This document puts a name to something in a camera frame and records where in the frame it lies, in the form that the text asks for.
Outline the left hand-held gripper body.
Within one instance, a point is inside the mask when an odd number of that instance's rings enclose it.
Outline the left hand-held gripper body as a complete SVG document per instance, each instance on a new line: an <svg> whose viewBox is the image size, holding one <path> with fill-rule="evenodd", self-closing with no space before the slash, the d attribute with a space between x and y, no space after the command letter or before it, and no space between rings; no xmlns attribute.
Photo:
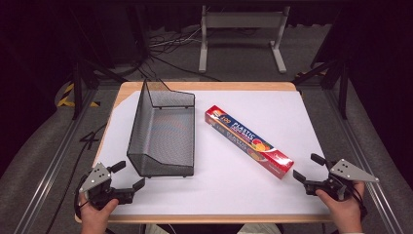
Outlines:
<svg viewBox="0 0 413 234"><path fill-rule="evenodd" d="M101 210L112 199L120 205L131 204L134 196L132 188L116 189L111 186L112 174L102 163L97 163L81 183L79 191L98 210Z"/></svg>

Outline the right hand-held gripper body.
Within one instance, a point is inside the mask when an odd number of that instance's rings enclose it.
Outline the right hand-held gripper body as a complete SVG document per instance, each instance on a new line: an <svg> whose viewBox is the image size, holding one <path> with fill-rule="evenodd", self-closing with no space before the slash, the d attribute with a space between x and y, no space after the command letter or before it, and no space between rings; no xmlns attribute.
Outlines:
<svg viewBox="0 0 413 234"><path fill-rule="evenodd" d="M303 186L307 195L316 196L318 189L326 192L336 201L350 199L355 192L354 181L379 182L380 179L362 170L345 159L329 161L328 177L323 181L307 180Z"/></svg>

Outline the black wire mesh basket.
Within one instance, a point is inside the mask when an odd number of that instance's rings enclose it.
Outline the black wire mesh basket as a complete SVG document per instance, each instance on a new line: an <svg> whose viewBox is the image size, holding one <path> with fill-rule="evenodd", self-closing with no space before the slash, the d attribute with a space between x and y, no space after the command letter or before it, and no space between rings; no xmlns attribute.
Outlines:
<svg viewBox="0 0 413 234"><path fill-rule="evenodd" d="M161 80L143 82L127 156L142 177L192 176L195 164L195 96Z"/></svg>

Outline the red plastic wrap box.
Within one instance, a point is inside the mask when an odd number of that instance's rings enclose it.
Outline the red plastic wrap box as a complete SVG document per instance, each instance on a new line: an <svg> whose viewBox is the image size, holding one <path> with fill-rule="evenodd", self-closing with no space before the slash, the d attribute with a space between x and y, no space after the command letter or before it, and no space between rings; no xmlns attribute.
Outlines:
<svg viewBox="0 0 413 234"><path fill-rule="evenodd" d="M205 121L279 179L294 165L292 159L217 105L205 112Z"/></svg>

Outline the person's left hand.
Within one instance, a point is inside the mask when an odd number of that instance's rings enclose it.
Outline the person's left hand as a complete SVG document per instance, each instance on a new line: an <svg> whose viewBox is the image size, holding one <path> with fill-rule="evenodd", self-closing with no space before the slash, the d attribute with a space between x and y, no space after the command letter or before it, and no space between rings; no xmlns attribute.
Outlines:
<svg viewBox="0 0 413 234"><path fill-rule="evenodd" d="M82 205L80 208L82 228L81 234L105 234L108 226L108 219L112 212L117 208L119 201L112 199L101 210L94 208L85 195L79 195L79 202Z"/></svg>

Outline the person's right hand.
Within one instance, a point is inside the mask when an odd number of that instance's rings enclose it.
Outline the person's right hand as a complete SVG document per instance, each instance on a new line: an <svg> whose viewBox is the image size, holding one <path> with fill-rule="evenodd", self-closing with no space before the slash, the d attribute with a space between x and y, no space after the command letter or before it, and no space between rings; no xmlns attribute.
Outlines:
<svg viewBox="0 0 413 234"><path fill-rule="evenodd" d="M330 217L340 234L364 234L361 211L355 198L338 202L323 190L318 189L316 194L328 207Z"/></svg>

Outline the black metal stand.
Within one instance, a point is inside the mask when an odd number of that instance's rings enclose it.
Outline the black metal stand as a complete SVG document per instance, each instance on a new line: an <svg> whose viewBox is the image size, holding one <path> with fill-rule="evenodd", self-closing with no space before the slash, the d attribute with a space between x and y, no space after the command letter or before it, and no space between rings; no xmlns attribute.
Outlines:
<svg viewBox="0 0 413 234"><path fill-rule="evenodd" d="M74 85L74 104L75 110L73 114L73 120L76 120L83 109L84 101L82 95L82 85L85 84L88 89L96 90L99 83L97 75L94 71L102 73L109 79L117 81L119 83L125 83L126 79L122 78L120 75L110 71L109 69L92 62L90 60L80 58L73 64L73 85Z"/></svg>
<svg viewBox="0 0 413 234"><path fill-rule="evenodd" d="M333 86L339 82L339 94L338 94L338 109L341 117L347 119L347 90L348 90L348 66L344 61L332 60L324 62L316 68L311 69L306 73L301 73L294 78L292 83L297 86L304 81L315 77L319 73L325 71L325 75L320 81L320 85L325 90L331 90Z"/></svg>

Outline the white paper sheet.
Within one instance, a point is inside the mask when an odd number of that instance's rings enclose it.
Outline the white paper sheet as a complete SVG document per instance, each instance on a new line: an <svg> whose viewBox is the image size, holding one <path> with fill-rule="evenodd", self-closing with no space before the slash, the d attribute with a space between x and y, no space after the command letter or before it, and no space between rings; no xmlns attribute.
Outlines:
<svg viewBox="0 0 413 234"><path fill-rule="evenodd" d="M153 177L116 215L324 215L319 198L286 174L277 178L205 120L218 106L293 160L305 177L324 180L311 154L322 150L296 91L197 91L195 173Z"/></svg>

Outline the yellow black hazard tape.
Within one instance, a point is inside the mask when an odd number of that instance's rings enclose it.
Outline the yellow black hazard tape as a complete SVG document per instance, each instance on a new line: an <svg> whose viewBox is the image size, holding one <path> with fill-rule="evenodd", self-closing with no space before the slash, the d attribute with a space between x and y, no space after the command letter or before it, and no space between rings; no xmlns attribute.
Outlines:
<svg viewBox="0 0 413 234"><path fill-rule="evenodd" d="M75 101L69 100L72 91L74 91L74 83L69 82L56 106L75 107ZM100 107L100 101L92 101L90 107Z"/></svg>

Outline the grey metal stand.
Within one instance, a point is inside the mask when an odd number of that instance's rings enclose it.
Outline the grey metal stand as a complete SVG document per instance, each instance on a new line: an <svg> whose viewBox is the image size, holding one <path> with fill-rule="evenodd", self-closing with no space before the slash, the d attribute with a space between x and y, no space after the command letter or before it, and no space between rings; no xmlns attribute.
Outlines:
<svg viewBox="0 0 413 234"><path fill-rule="evenodd" d="M209 28L273 28L276 38L269 42L277 68L281 74L286 72L280 44L289 16L290 7L275 12L209 12L202 8L201 31L202 42L199 68L201 73L207 71L207 30Z"/></svg>

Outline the aluminium rail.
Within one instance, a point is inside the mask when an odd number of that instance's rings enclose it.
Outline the aluminium rail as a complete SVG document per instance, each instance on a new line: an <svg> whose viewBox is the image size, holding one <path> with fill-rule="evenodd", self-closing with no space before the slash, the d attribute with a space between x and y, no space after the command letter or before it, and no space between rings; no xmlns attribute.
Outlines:
<svg viewBox="0 0 413 234"><path fill-rule="evenodd" d="M56 153L49 164L49 167L45 170L43 177L40 179L37 189L34 192L29 205L25 209L25 212L14 231L14 234L28 234L35 218L39 214L51 188L53 187L57 174L66 157L69 145L74 138L74 135L79 128L84 116L86 115L87 108L93 101L95 94L96 90L85 91L84 97L81 99L81 110L78 113L77 117L69 122L69 126L66 129L64 137L60 142L60 145L57 148Z"/></svg>
<svg viewBox="0 0 413 234"><path fill-rule="evenodd" d="M380 178L366 185L365 201L369 215L364 227L368 234L410 234L410 197L412 190L398 171L384 143L380 140L356 93L349 90L347 119L338 109L338 94L323 92L339 124L350 159Z"/></svg>

